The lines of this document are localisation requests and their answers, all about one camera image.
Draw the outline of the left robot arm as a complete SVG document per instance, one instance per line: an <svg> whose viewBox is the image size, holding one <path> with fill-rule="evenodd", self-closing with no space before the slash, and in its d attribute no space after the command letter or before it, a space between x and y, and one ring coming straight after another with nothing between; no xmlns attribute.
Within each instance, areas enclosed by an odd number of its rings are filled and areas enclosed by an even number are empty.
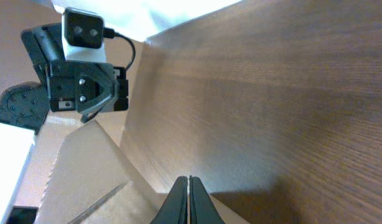
<svg viewBox="0 0 382 224"><path fill-rule="evenodd" d="M24 30L21 39L39 82L2 93L0 123L38 133L49 111L76 111L87 123L98 113L129 108L128 67L65 59L61 24Z"/></svg>

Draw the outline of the brown cardboard box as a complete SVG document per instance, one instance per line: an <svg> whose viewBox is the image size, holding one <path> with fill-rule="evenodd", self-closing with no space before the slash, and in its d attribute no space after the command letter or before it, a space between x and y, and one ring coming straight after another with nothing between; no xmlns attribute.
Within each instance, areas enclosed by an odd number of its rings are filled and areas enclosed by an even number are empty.
<svg viewBox="0 0 382 224"><path fill-rule="evenodd" d="M150 99L141 93L146 45L137 44L130 75L130 109L85 125L42 131L16 205L35 205L37 223L150 223L161 215L189 159L149 124Z"/></svg>

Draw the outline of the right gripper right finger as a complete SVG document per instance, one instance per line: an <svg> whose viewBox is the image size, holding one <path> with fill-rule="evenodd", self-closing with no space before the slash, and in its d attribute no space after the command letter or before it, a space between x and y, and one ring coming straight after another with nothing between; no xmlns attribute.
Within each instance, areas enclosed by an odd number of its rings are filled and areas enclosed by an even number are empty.
<svg viewBox="0 0 382 224"><path fill-rule="evenodd" d="M200 178L190 176L189 181L190 223L224 224Z"/></svg>

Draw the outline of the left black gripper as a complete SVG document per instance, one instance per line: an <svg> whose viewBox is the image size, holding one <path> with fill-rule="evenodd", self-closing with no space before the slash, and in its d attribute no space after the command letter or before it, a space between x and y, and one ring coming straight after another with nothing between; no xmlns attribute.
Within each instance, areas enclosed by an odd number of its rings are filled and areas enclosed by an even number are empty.
<svg viewBox="0 0 382 224"><path fill-rule="evenodd" d="M54 60L46 66L46 84L53 112L105 113L129 108L126 69L110 63Z"/></svg>

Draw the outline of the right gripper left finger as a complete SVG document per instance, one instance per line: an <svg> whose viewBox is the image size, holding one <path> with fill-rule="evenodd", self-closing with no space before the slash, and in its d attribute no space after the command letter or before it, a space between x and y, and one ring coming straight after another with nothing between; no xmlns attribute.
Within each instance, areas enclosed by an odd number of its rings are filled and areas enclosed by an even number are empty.
<svg viewBox="0 0 382 224"><path fill-rule="evenodd" d="M187 224L188 178L178 177L151 224Z"/></svg>

